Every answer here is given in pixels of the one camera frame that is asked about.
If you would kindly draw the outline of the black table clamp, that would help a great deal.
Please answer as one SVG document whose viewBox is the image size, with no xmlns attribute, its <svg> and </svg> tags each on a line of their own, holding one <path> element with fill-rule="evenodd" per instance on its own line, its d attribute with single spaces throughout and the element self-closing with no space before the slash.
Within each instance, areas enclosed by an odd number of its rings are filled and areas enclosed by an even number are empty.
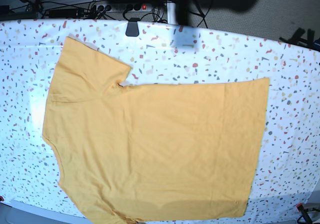
<svg viewBox="0 0 320 224">
<path fill-rule="evenodd" d="M 138 22 L 140 21 L 139 18 L 132 17 L 128 20 L 125 35 L 127 37 L 138 37 L 139 36 L 139 27 Z"/>
</svg>

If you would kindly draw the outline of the white power strip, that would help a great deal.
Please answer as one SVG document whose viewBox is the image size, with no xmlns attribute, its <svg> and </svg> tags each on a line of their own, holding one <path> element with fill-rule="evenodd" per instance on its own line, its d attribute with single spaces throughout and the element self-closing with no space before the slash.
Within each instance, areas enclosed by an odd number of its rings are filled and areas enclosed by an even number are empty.
<svg viewBox="0 0 320 224">
<path fill-rule="evenodd" d="M 103 11 L 107 13 L 122 13 L 124 11 L 128 12 L 151 12 L 153 6 L 151 4 L 125 4 L 125 3 L 114 3 L 114 4 L 94 4 L 97 8 L 103 7 Z"/>
</svg>

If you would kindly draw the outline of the terrazzo patterned table cloth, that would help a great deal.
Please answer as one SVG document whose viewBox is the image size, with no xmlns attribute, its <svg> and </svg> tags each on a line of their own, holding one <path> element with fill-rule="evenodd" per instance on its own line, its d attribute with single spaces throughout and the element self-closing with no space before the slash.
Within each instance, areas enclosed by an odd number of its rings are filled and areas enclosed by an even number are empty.
<svg viewBox="0 0 320 224">
<path fill-rule="evenodd" d="M 58 187 L 42 139 L 45 104 L 64 40 L 72 36 L 132 67 L 129 85 L 204 84 L 269 78 L 258 170 L 243 217 L 220 224 L 296 220 L 297 204 L 320 178 L 320 54 L 237 33 L 114 20 L 13 20 L 0 24 L 0 194 L 4 202 L 53 218 L 83 217 Z"/>
</svg>

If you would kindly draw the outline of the yellow T-shirt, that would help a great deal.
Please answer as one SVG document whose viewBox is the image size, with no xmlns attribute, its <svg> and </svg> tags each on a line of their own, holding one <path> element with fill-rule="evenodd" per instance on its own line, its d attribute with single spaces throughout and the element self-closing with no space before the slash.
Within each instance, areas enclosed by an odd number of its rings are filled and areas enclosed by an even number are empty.
<svg viewBox="0 0 320 224">
<path fill-rule="evenodd" d="M 60 188 L 94 224 L 243 216 L 269 79 L 123 86 L 130 71 L 65 39 L 42 129 Z"/>
</svg>

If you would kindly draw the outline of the white metal post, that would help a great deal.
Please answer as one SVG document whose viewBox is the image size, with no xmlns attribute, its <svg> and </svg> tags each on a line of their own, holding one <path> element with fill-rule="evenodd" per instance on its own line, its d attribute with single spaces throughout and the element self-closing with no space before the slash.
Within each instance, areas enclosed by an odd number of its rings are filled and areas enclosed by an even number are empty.
<svg viewBox="0 0 320 224">
<path fill-rule="evenodd" d="M 177 25 L 176 19 L 176 4 L 174 2 L 166 2 L 167 9 L 167 23 L 170 25 Z"/>
</svg>

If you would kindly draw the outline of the black power adapter brick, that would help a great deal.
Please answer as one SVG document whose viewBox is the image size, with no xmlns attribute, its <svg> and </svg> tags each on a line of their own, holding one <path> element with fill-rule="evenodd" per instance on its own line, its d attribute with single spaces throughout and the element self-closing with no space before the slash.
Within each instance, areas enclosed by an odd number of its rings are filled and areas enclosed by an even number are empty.
<svg viewBox="0 0 320 224">
<path fill-rule="evenodd" d="M 85 15 L 83 8 L 67 8 L 67 9 L 54 9 L 48 12 L 48 17 L 51 19 L 77 19 L 82 18 Z"/>
</svg>

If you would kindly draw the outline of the red clamp right corner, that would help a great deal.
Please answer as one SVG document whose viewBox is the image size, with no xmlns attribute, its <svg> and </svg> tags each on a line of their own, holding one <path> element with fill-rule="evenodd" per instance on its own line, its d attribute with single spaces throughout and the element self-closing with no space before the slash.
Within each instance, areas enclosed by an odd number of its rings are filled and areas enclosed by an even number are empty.
<svg viewBox="0 0 320 224">
<path fill-rule="evenodd" d="M 302 203 L 297 204 L 296 208 L 297 208 L 298 212 L 300 212 L 300 213 L 304 210 L 304 207 L 303 207 Z"/>
</svg>

